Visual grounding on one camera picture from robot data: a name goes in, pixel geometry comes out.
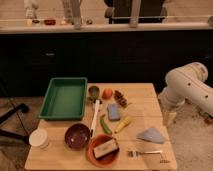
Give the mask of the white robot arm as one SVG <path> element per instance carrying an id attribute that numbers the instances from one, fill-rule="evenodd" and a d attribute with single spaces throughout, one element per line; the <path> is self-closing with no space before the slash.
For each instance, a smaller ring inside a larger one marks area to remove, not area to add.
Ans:
<path id="1" fill-rule="evenodd" d="M 208 70 L 200 62 L 192 62 L 170 70 L 165 76 L 166 86 L 158 95 L 163 124 L 168 126 L 176 110 L 189 100 L 213 120 L 213 88 L 205 84 Z"/>

